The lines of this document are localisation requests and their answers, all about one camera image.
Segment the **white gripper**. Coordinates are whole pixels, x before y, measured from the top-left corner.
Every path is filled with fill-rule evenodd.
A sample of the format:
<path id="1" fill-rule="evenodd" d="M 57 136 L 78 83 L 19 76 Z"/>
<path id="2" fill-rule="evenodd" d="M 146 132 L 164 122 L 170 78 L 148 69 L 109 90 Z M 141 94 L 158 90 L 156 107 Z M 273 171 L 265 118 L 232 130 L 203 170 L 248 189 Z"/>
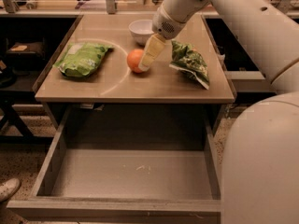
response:
<path id="1" fill-rule="evenodd" d="M 185 25 L 185 22 L 181 23 L 172 19 L 164 7 L 159 6 L 152 19 L 152 31 L 156 34 L 148 39 L 138 68 L 142 72 L 148 71 L 151 64 L 164 50 L 165 40 L 175 38 Z"/>

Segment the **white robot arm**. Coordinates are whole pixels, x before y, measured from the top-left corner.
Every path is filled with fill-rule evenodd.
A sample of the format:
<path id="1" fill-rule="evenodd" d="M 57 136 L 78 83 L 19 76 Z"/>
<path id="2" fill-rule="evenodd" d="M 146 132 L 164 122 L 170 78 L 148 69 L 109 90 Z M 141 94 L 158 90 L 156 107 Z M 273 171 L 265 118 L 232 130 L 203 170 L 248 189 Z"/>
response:
<path id="1" fill-rule="evenodd" d="M 264 0 L 163 0 L 140 62 L 148 70 L 164 41 L 211 4 L 255 63 L 230 72 L 245 91 L 272 97 L 246 109 L 224 146 L 221 224 L 299 224 L 299 27 L 285 7 Z"/>

